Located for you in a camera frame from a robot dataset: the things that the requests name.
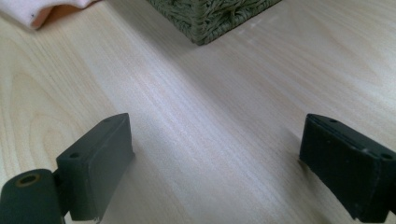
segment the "green woven material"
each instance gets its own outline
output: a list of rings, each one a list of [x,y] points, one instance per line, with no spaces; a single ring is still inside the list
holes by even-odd
[[[148,0],[193,43],[207,44],[280,0]]]

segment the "black plastic piece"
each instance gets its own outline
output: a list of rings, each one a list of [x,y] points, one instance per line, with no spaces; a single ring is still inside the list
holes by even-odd
[[[361,222],[385,222],[394,207],[395,159],[392,150],[335,119],[306,117],[300,160]]]
[[[8,180],[0,198],[2,224],[100,220],[134,156],[128,114],[104,119],[57,158],[58,170],[33,170]]]

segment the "light wood surface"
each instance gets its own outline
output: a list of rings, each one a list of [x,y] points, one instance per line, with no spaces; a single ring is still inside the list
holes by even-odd
[[[307,113],[396,149],[396,1],[284,0],[202,47],[145,0],[58,14],[0,20],[1,185],[128,112],[104,224],[359,223],[298,154]]]

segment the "wicker basket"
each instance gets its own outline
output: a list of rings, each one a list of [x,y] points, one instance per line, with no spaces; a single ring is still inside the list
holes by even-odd
[[[148,0],[197,45],[207,44],[280,0]]]

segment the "cloth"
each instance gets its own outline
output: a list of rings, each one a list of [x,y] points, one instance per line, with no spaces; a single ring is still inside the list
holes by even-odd
[[[94,1],[97,0],[0,0],[0,10],[23,25],[37,29],[53,7],[71,5],[84,8]]]

